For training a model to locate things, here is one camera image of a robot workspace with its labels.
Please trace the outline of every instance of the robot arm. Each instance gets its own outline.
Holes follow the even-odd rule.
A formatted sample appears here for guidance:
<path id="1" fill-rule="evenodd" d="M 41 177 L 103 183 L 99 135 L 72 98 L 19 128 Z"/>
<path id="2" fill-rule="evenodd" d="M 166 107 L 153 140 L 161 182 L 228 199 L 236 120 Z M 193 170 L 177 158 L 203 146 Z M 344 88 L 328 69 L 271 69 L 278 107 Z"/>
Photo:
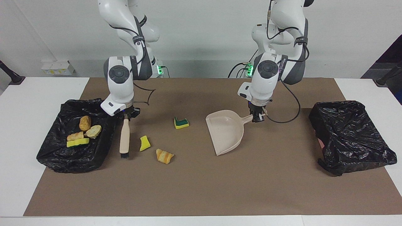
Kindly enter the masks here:
<path id="1" fill-rule="evenodd" d="M 257 25 L 252 37 L 257 42 L 259 55 L 254 60 L 251 82 L 241 85 L 238 95 L 248 100 L 253 122 L 264 121 L 263 107 L 270 101 L 279 80 L 286 84 L 298 83 L 304 75 L 308 22 L 303 14 L 305 0 L 272 1 L 273 24 Z M 272 44 L 294 43 L 290 56 L 277 55 Z"/>
<path id="2" fill-rule="evenodd" d="M 101 16 L 117 30 L 120 39 L 134 50 L 132 56 L 110 57 L 104 64 L 111 93 L 101 107 L 113 116 L 133 105 L 133 80 L 147 80 L 153 74 L 157 59 L 153 55 L 150 57 L 152 50 L 146 42 L 158 41 L 160 32 L 147 21 L 138 7 L 138 0 L 98 0 L 98 7 Z"/>

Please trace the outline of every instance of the bin covered with black bag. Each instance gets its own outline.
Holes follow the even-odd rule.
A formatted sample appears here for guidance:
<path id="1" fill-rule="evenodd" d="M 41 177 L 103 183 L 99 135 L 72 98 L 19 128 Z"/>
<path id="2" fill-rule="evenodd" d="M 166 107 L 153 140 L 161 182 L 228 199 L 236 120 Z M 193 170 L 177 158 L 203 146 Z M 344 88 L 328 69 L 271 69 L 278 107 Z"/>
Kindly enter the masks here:
<path id="1" fill-rule="evenodd" d="M 69 100 L 61 105 L 36 159 L 58 173 L 84 173 L 100 167 L 109 152 L 121 117 L 111 117 L 101 108 L 101 99 Z M 67 136 L 80 131 L 80 119 L 88 115 L 102 131 L 89 144 L 67 148 Z"/>
<path id="2" fill-rule="evenodd" d="M 324 145 L 324 159 L 318 163 L 336 176 L 397 162 L 396 154 L 387 146 L 362 103 L 316 103 L 309 119 Z"/>

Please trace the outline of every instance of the brown mat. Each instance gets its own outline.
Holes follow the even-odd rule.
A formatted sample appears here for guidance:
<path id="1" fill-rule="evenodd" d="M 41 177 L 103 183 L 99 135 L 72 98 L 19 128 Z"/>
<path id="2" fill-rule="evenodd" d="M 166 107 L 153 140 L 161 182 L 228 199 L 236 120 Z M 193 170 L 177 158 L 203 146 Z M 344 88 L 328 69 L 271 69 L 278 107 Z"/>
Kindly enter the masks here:
<path id="1" fill-rule="evenodd" d="M 216 157 L 205 117 L 231 109 L 248 114 L 237 96 L 241 79 L 150 79 L 157 88 L 151 106 L 131 121 L 130 159 L 120 159 L 119 134 L 103 166 L 84 174 L 46 169 L 25 216 L 220 216 L 402 214 L 402 198 L 384 168 L 332 177 L 317 162 L 320 146 L 309 123 L 318 101 L 342 101 L 333 79 L 305 78 L 292 86 L 303 111 L 292 123 L 246 124 L 239 147 Z M 104 79 L 91 78 L 81 99 L 108 95 Z M 136 89 L 136 99 L 148 93 Z M 270 115 L 297 112 L 293 97 L 278 84 Z M 190 127 L 175 130 L 173 118 Z M 138 152 L 147 135 L 152 147 Z M 155 149 L 176 156 L 156 161 Z"/>

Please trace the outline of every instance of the black velcro strap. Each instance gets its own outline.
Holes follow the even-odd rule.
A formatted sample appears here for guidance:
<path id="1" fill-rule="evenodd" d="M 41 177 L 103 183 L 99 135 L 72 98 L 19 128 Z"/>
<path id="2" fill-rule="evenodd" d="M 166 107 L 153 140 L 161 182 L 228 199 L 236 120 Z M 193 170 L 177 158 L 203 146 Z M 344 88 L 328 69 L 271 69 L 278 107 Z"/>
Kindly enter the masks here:
<path id="1" fill-rule="evenodd" d="M 307 45 L 307 42 L 308 42 L 307 37 L 304 37 L 304 36 L 298 37 L 298 38 L 296 38 L 295 44 L 293 45 L 293 47 L 295 47 L 296 44 L 298 44 L 298 43 L 305 43 Z"/>
<path id="2" fill-rule="evenodd" d="M 144 36 L 142 36 L 142 35 L 137 35 L 137 36 L 134 36 L 134 37 L 133 37 L 133 42 L 134 42 L 134 43 L 139 42 L 139 41 L 145 41 Z"/>
<path id="3" fill-rule="evenodd" d="M 144 14 L 144 19 L 142 19 L 142 21 L 139 22 L 140 26 L 144 26 L 147 20 L 148 20 L 147 15 Z"/>
<path id="4" fill-rule="evenodd" d="M 282 55 L 281 64 L 279 65 L 279 77 L 278 77 L 278 81 L 281 80 L 282 74 L 283 74 L 283 72 L 285 71 L 287 59 L 288 59 L 288 56 L 287 56 L 287 55 Z"/>

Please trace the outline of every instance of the food item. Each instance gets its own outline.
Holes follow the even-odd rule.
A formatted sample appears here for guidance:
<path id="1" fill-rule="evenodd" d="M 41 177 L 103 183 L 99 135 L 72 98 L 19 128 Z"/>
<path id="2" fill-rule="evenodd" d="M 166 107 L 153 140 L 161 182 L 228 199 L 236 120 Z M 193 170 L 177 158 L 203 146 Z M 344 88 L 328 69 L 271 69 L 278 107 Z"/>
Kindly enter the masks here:
<path id="1" fill-rule="evenodd" d="M 75 134 L 70 134 L 67 136 L 67 141 L 73 141 L 73 140 L 78 140 L 84 138 L 84 132 L 78 132 Z"/>
<path id="2" fill-rule="evenodd" d="M 174 154 L 169 153 L 167 151 L 161 150 L 161 149 L 156 149 L 156 157 L 159 162 L 162 162 L 164 164 L 169 164 L 170 159 L 174 156 Z"/>
<path id="3" fill-rule="evenodd" d="M 174 127 L 176 129 L 182 129 L 182 128 L 189 127 L 189 126 L 190 126 L 190 123 L 187 119 L 183 119 L 183 120 L 179 121 L 179 120 L 177 120 L 176 117 L 174 117 Z"/>
<path id="4" fill-rule="evenodd" d="M 89 138 L 82 138 L 78 140 L 67 141 L 67 148 L 75 147 L 82 144 L 89 144 Z"/>
<path id="5" fill-rule="evenodd" d="M 101 133 L 101 131 L 102 131 L 102 126 L 94 125 L 85 133 L 85 136 L 87 136 L 91 139 L 96 139 L 96 137 Z"/>
<path id="6" fill-rule="evenodd" d="M 80 119 L 80 130 L 86 132 L 90 128 L 91 128 L 91 118 L 86 115 Z"/>
<path id="7" fill-rule="evenodd" d="M 150 144 L 147 136 L 141 137 L 140 140 L 141 140 L 141 147 L 139 148 L 140 152 L 151 147 L 151 144 Z"/>

